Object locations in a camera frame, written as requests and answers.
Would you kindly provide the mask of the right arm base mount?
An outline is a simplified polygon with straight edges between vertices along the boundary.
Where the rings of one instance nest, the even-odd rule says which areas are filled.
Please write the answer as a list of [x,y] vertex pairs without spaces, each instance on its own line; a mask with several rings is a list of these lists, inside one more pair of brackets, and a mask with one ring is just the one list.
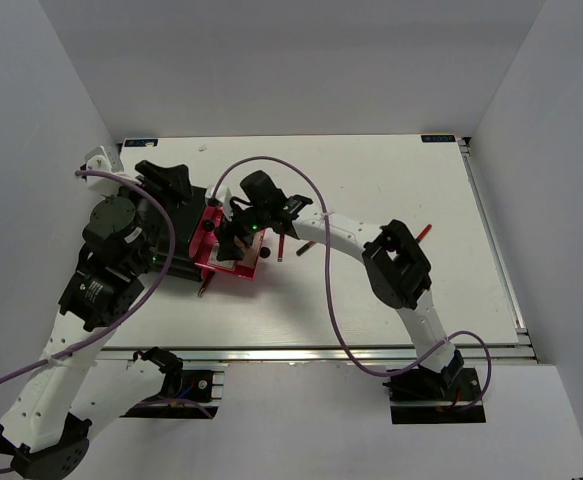
[[383,383],[394,425],[483,424],[486,414],[475,368],[463,368],[444,390],[421,371],[391,377]]

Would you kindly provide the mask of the clear multicolour eyeshadow palette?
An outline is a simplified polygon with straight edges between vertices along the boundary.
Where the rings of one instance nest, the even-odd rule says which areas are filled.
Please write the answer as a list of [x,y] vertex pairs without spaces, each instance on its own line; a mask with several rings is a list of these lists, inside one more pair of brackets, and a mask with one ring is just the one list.
[[252,244],[250,246],[247,246],[246,244],[243,244],[241,246],[241,250],[243,252],[243,258],[241,262],[243,264],[255,263],[257,261],[257,259],[259,258],[260,249],[262,247],[262,242],[263,233],[257,232],[254,235]]

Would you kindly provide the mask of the pink drawer tray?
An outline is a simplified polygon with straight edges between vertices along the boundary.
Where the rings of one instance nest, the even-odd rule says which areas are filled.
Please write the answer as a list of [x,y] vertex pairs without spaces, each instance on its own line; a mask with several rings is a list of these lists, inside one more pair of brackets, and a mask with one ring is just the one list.
[[194,265],[201,270],[202,280],[209,271],[215,274],[226,274],[242,280],[252,280],[255,277],[258,261],[243,264],[241,246],[250,246],[257,231],[246,236],[247,243],[238,237],[232,241],[221,230],[225,224],[225,217],[220,209],[206,207],[202,218],[189,245],[189,257]]

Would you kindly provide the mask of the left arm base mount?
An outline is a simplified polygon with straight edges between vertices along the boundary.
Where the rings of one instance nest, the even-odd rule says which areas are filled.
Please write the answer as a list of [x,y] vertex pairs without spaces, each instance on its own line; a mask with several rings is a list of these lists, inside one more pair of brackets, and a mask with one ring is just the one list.
[[225,370],[185,366],[178,377],[131,408],[123,418],[192,420],[213,419],[223,397]]

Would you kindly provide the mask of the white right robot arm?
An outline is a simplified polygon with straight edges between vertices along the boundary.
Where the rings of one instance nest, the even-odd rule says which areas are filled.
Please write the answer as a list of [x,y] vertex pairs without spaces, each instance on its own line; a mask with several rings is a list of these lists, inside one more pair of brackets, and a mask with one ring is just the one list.
[[205,193],[208,205],[222,211],[215,229],[219,261],[242,260],[256,234],[267,229],[353,258],[364,266],[376,298],[403,322],[420,361],[424,390],[443,399],[457,389],[464,361],[435,310],[431,264],[403,222],[377,225],[331,213],[322,200],[285,195],[262,170],[240,186],[246,201],[220,184]]

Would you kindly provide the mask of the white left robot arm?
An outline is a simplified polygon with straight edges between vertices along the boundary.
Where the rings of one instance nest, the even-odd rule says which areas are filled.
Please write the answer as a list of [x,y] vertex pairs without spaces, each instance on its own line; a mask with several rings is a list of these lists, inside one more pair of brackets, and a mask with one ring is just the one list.
[[24,479],[66,478],[104,427],[139,404],[178,398],[185,385],[182,360],[152,347],[135,353],[103,390],[76,398],[103,346],[167,276],[177,249],[174,215],[193,197],[185,165],[142,161],[135,170],[136,179],[117,169],[79,173],[116,191],[83,228],[76,269],[40,359],[12,374],[29,378],[0,418],[0,454]]

